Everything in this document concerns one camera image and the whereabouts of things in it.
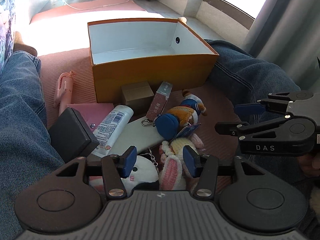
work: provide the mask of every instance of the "pink notebook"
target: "pink notebook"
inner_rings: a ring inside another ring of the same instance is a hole
[[[78,110],[92,132],[114,108],[110,103],[70,104],[67,107]]]

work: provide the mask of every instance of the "patterned fabric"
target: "patterned fabric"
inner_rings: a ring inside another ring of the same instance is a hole
[[[13,52],[15,20],[14,0],[0,0],[0,74]]]

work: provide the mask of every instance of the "white tube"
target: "white tube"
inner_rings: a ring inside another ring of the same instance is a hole
[[[130,107],[116,106],[93,131],[100,145],[93,150],[92,154],[101,158],[107,156],[132,116],[133,110]]]

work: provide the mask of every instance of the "person's hand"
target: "person's hand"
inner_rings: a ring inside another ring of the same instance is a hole
[[[320,176],[320,153],[317,155],[306,154],[297,157],[299,166],[307,177]]]

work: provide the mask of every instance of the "jeans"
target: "jeans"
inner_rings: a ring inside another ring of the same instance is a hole
[[[220,57],[209,76],[235,104],[256,102],[270,92],[299,90],[276,65],[257,60],[226,41],[207,41]],[[63,165],[50,145],[45,103],[39,79],[40,60],[15,52],[0,76],[0,239],[14,239],[21,227],[14,214],[16,196]],[[250,123],[277,115],[243,117]],[[295,158],[249,156],[261,167],[292,182],[303,178]],[[300,226],[307,236],[319,239],[315,214],[309,210]]]

